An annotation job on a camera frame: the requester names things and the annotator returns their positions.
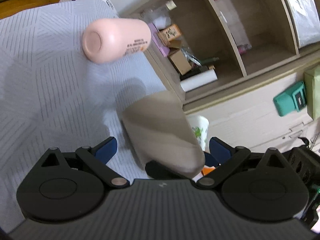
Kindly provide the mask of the grey patterned tablecloth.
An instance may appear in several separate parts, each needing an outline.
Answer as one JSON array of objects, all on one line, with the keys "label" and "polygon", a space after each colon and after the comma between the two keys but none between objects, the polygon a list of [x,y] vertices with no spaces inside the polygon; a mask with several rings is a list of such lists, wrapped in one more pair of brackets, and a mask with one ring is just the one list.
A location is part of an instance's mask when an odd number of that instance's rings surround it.
[{"label": "grey patterned tablecloth", "polygon": [[100,18],[115,18],[101,0],[62,2],[1,20],[1,228],[23,221],[16,191],[51,147],[72,152],[108,137],[118,142],[108,167],[145,179],[120,116],[139,99],[165,90],[143,53],[111,63],[85,57],[81,39]]}]

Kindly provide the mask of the small cardboard box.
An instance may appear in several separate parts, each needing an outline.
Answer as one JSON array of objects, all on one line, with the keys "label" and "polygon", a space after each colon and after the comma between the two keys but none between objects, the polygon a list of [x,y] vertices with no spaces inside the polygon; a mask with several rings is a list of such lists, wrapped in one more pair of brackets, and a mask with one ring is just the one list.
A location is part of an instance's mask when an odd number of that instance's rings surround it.
[{"label": "small cardboard box", "polygon": [[171,51],[169,59],[181,75],[186,74],[192,69],[189,61],[180,49]]}]

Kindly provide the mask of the clear bottle beige cap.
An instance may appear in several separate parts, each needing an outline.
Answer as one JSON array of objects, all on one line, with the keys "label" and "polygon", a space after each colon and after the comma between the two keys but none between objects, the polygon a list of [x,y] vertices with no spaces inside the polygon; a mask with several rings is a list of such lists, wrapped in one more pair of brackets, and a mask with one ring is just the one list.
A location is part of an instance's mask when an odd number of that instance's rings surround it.
[{"label": "clear bottle beige cap", "polygon": [[143,20],[147,22],[153,22],[159,17],[168,17],[169,12],[177,8],[177,5],[173,0],[165,0],[160,5],[153,5],[147,9],[144,9],[140,15]]}]

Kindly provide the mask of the silver foil bag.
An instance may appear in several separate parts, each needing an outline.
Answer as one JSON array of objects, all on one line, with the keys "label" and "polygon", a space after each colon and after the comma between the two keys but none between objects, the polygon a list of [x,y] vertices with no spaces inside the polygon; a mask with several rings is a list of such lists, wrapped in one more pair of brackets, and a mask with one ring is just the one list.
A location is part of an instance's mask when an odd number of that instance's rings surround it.
[{"label": "silver foil bag", "polygon": [[299,48],[319,42],[319,16],[314,0],[285,0]]}]

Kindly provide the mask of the wooden shelf unit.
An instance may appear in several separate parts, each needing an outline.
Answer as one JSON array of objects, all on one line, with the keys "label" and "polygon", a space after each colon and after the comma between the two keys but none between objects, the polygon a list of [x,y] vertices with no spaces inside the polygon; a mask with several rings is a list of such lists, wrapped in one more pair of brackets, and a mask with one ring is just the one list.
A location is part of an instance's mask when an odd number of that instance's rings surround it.
[{"label": "wooden shelf unit", "polygon": [[[140,13],[165,0],[139,0],[123,12]],[[178,72],[155,44],[147,57],[165,85],[173,90],[184,108],[208,104],[232,92],[240,83],[256,84],[268,72],[282,72],[300,62],[319,58],[319,43],[299,48],[295,28],[285,0],[173,0],[177,8],[169,14],[182,31],[185,46],[199,59],[217,56],[217,80],[185,92]],[[238,45],[252,49],[240,55]]]}]

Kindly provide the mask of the yellow printed box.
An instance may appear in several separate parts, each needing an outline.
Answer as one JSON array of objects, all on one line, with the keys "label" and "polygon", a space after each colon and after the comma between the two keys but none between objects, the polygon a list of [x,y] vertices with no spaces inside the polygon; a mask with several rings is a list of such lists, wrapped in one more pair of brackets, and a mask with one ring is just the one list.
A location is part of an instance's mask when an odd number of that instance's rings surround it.
[{"label": "yellow printed box", "polygon": [[170,44],[171,41],[182,36],[182,33],[176,24],[172,24],[171,26],[159,31],[157,33],[157,36],[161,40],[161,42],[165,46],[167,46]]}]

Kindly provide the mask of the pink small bottle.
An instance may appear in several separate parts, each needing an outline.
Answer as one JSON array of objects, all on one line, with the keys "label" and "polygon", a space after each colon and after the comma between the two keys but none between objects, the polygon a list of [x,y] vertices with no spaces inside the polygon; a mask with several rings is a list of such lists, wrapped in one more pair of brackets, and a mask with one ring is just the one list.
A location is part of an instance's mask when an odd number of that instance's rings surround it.
[{"label": "pink small bottle", "polygon": [[252,46],[250,44],[241,44],[237,46],[237,49],[240,55],[244,55],[252,49]]}]

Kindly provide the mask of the white paper cup green print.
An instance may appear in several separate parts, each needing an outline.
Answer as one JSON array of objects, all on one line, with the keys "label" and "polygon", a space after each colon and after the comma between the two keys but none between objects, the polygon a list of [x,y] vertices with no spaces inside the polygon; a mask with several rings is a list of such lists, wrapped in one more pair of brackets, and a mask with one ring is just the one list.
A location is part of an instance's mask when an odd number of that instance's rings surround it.
[{"label": "white paper cup green print", "polygon": [[209,120],[201,115],[188,115],[187,120],[203,151],[206,150]]}]

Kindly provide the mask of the pink tumbler cup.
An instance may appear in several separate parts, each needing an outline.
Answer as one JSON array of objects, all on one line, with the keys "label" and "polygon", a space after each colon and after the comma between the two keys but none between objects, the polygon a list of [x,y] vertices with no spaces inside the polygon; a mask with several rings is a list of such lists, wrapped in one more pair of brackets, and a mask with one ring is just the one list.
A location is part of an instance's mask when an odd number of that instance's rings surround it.
[{"label": "pink tumbler cup", "polygon": [[87,26],[82,36],[82,48],[88,59],[101,64],[144,52],[150,41],[151,30],[142,20],[102,18]]}]

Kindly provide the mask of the white paper towel roll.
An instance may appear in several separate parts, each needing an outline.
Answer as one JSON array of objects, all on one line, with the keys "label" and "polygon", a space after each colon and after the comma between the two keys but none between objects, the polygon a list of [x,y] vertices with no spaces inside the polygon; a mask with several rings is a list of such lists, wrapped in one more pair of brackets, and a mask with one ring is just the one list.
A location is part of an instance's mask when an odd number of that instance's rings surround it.
[{"label": "white paper towel roll", "polygon": [[217,80],[217,75],[215,70],[209,69],[205,72],[202,72],[200,74],[197,74],[195,76],[192,76],[190,78],[187,78],[181,81],[180,85],[185,92],[189,92],[191,90],[197,89],[199,87],[207,85],[216,80]]}]

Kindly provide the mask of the beige metal tumbler cup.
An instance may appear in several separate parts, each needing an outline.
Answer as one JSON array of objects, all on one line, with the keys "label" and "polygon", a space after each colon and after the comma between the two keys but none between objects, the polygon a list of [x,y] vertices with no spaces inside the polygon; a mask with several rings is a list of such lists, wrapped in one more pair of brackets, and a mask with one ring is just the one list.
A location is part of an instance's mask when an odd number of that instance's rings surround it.
[{"label": "beige metal tumbler cup", "polygon": [[203,169],[204,152],[172,92],[145,96],[121,118],[142,167],[156,161],[190,179]]}]

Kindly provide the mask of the teal wall box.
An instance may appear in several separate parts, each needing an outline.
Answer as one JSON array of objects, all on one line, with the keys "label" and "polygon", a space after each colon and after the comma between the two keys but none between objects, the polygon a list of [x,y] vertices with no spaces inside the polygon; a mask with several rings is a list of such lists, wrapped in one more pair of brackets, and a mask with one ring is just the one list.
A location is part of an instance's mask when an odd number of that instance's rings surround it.
[{"label": "teal wall box", "polygon": [[307,105],[305,84],[299,81],[273,98],[279,116],[300,112]]}]

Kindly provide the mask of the green box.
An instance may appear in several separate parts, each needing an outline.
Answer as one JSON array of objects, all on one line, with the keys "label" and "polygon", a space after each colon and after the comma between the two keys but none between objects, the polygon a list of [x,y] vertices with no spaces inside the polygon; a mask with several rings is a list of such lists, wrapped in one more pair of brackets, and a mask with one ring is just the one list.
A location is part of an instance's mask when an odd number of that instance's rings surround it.
[{"label": "green box", "polygon": [[306,89],[308,115],[316,120],[319,118],[320,111],[320,66],[314,66],[304,72],[304,83]]}]

